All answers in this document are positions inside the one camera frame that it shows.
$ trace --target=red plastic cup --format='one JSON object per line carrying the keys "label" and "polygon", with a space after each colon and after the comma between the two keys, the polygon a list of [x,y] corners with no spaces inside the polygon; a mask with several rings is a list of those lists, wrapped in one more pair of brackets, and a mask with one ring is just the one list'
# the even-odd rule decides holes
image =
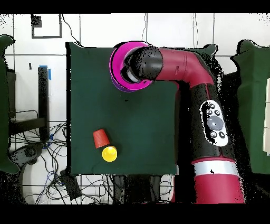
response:
{"label": "red plastic cup", "polygon": [[99,129],[93,132],[93,137],[95,142],[95,148],[100,148],[110,144],[108,137],[103,129]]}

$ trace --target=table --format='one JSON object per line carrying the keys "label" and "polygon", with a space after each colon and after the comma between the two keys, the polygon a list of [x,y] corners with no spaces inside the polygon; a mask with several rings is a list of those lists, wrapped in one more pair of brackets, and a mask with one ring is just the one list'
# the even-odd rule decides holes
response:
{"label": "table", "polygon": [[[67,48],[71,52],[71,174],[175,175],[177,85],[155,82],[140,91],[122,92],[113,85],[109,71],[115,48],[81,48],[72,42]],[[104,147],[94,146],[92,133],[100,128],[118,150],[114,162],[103,160]]]}

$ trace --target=grout line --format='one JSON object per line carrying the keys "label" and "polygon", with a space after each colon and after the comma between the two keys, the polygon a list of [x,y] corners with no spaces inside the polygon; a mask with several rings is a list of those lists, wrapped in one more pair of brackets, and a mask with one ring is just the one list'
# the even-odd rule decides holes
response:
{"label": "grout line", "polygon": [[79,14],[79,21],[80,21],[80,44],[81,44],[81,14]]}
{"label": "grout line", "polygon": [[215,55],[215,57],[232,57],[233,55]]}
{"label": "grout line", "polygon": [[213,13],[213,44],[214,44],[214,37],[215,37],[215,14]]}
{"label": "grout line", "polygon": [[[13,39],[14,39],[14,44],[13,44],[13,70],[15,71],[15,29],[14,29],[14,14],[12,15],[13,17]],[[15,134],[15,150],[17,150],[17,141],[16,141],[16,134]]]}
{"label": "grout line", "polygon": [[81,188],[80,188],[80,190],[81,190],[81,193],[82,193],[82,175],[80,175],[80,177],[81,177]]}
{"label": "grout line", "polygon": [[66,122],[66,120],[49,120],[48,122]]}
{"label": "grout line", "polygon": [[5,54],[5,56],[66,56],[66,54]]}
{"label": "grout line", "polygon": [[147,32],[148,32],[148,13],[146,14],[146,42],[147,42]]}

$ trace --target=electrical cable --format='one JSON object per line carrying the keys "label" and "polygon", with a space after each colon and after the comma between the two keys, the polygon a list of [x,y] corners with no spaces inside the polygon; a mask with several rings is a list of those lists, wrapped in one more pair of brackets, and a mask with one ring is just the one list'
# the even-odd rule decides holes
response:
{"label": "electrical cable", "polygon": [[[145,22],[145,24],[146,24],[146,13],[144,14],[143,20],[144,20],[144,22]],[[145,26],[145,28],[144,28],[143,31],[142,31],[141,40],[143,39],[143,33],[144,33],[144,30],[146,29],[146,26]]]}
{"label": "electrical cable", "polygon": [[37,113],[37,111],[36,111],[36,110],[24,110],[24,111],[17,111],[17,112],[15,112],[15,113],[17,114],[17,113],[23,113],[23,112],[32,112],[32,111],[36,112],[36,117],[38,118],[38,113]]}
{"label": "electrical cable", "polygon": [[[72,30],[71,30],[71,27],[70,27],[70,25],[65,21],[65,18],[64,18],[64,15],[63,14],[61,14],[62,15],[62,17],[63,17],[63,21],[64,21],[64,23],[66,24],[66,25],[68,25],[69,26],[69,28],[70,28],[70,34],[71,34],[71,36],[76,40],[76,38],[72,35]],[[76,43],[79,45],[79,46],[82,46],[83,48],[84,48],[84,46],[83,45],[81,45],[81,43],[78,41],[78,40],[76,40]]]}

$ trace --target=white tile floor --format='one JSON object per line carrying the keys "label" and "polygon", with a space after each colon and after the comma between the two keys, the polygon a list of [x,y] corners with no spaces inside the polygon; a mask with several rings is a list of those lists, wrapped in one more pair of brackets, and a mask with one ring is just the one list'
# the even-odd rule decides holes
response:
{"label": "white tile floor", "polygon": [[[55,35],[59,29],[58,14],[42,14],[42,27],[35,28],[36,35]],[[252,39],[262,46],[270,45],[269,19],[266,14],[64,14],[69,23],[73,36],[83,46],[113,47],[123,41],[146,40],[155,46],[171,46],[193,48],[197,45],[202,48],[206,44],[218,45],[218,62],[225,73],[236,71],[236,66],[229,59],[236,53],[237,43],[242,39]],[[0,34],[14,36],[15,44],[9,46],[5,52],[8,67],[15,69],[16,82],[16,109],[38,110],[37,101],[37,67],[48,66],[52,71],[52,80],[49,81],[50,95],[50,126],[63,124],[66,121],[66,41],[74,41],[69,27],[62,20],[61,39],[32,39],[30,15],[0,15]],[[35,113],[21,113],[17,118],[26,119],[35,117]],[[26,136],[34,136],[33,133],[25,133]],[[55,138],[64,140],[59,131]],[[21,143],[12,144],[11,150],[20,147]],[[66,148],[61,148],[59,154],[66,155]],[[46,160],[46,166],[52,171],[52,161],[47,150],[42,156]],[[59,170],[66,167],[66,157],[57,156]],[[91,181],[97,181],[98,175],[88,175]],[[91,184],[85,175],[78,176],[78,183],[85,195],[97,194],[101,181]],[[33,166],[28,165],[24,173],[24,195],[40,194],[44,189],[47,179],[45,163],[41,157]],[[169,176],[163,176],[163,180],[170,180]],[[162,199],[172,197],[169,192],[169,184],[162,183],[160,187]],[[28,203],[35,203],[37,195],[26,198]],[[102,197],[106,202],[108,194]],[[83,199],[82,204],[93,202],[92,198]],[[44,195],[40,203],[63,203],[62,200],[46,199]]]}

